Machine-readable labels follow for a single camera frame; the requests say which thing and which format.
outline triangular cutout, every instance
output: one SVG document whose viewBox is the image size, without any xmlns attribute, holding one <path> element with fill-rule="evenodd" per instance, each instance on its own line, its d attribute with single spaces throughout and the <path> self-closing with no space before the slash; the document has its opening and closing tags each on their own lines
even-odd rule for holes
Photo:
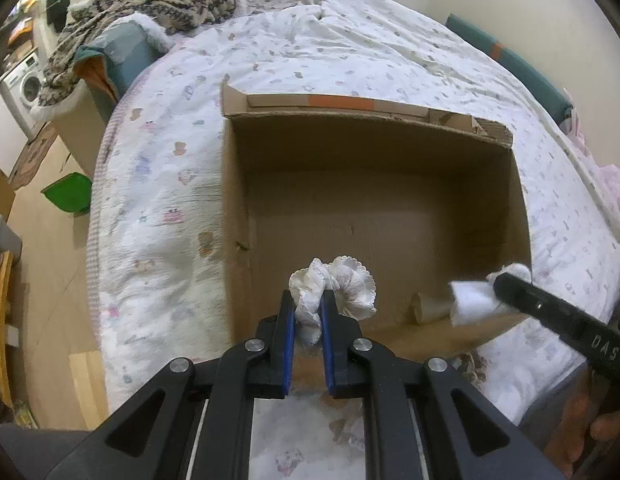
<svg viewBox="0 0 620 480">
<path fill-rule="evenodd" d="M 501 428 L 491 421 L 465 393 L 455 389 L 450 395 L 461 418 L 470 449 L 476 456 L 483 456 L 510 443 L 510 437 L 503 433 Z"/>
<path fill-rule="evenodd" d="M 165 392 L 157 390 L 106 439 L 106 445 L 130 456 L 141 456 L 164 403 Z"/>
</svg>

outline bed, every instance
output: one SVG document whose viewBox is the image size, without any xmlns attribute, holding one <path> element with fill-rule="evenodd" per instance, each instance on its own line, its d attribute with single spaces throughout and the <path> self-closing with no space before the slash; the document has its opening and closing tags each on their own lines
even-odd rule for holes
<svg viewBox="0 0 620 480">
<path fill-rule="evenodd" d="M 171 358 L 210 359 L 232 343 L 219 258 L 224 81 L 246 92 L 392 99 L 506 124 L 533 279 L 610 317 L 620 290 L 618 205 L 521 82 L 391 0 L 290 0 L 179 40 L 110 118 L 93 185 L 88 293 L 111 410 Z M 488 366 L 483 393 L 515 423 L 581 363 L 533 320 L 479 352 Z M 257 402 L 251 477 L 316 476 L 320 463 L 324 478 L 362 478 L 358 410 L 310 393 Z"/>
</svg>

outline silver screw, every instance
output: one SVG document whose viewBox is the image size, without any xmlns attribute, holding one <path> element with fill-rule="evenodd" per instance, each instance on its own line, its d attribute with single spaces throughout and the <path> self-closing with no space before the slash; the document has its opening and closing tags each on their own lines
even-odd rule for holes
<svg viewBox="0 0 620 480">
<path fill-rule="evenodd" d="M 448 363 L 441 357 L 433 357 L 428 361 L 428 368 L 433 372 L 445 372 L 448 368 Z"/>
<path fill-rule="evenodd" d="M 260 352 L 266 348 L 266 343 L 264 343 L 261 339 L 248 339 L 245 342 L 245 349 L 248 352 Z"/>
<path fill-rule="evenodd" d="M 190 368 L 190 362 L 185 357 L 177 357 L 170 361 L 170 370 L 175 373 L 186 371 Z"/>
<path fill-rule="evenodd" d="M 359 339 L 355 339 L 352 342 L 352 346 L 355 350 L 358 350 L 359 352 L 367 352 L 372 348 L 372 341 L 370 341 L 370 339 L 360 337 Z"/>
</svg>

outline green dustpan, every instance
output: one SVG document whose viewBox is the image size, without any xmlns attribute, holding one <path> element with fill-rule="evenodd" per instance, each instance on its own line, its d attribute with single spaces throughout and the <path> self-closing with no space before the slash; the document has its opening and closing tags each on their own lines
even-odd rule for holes
<svg viewBox="0 0 620 480">
<path fill-rule="evenodd" d="M 50 184 L 41 192 L 66 213 L 87 213 L 90 211 L 92 183 L 81 173 L 70 173 Z"/>
</svg>

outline washing machine door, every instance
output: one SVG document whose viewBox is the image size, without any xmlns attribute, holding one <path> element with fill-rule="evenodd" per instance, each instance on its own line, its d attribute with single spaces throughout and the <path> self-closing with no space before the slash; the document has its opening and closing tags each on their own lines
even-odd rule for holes
<svg viewBox="0 0 620 480">
<path fill-rule="evenodd" d="M 28 72 L 21 80 L 19 88 L 19 97 L 23 105 L 30 110 L 33 105 L 37 104 L 39 91 L 41 90 L 41 80 L 36 71 Z"/>
</svg>

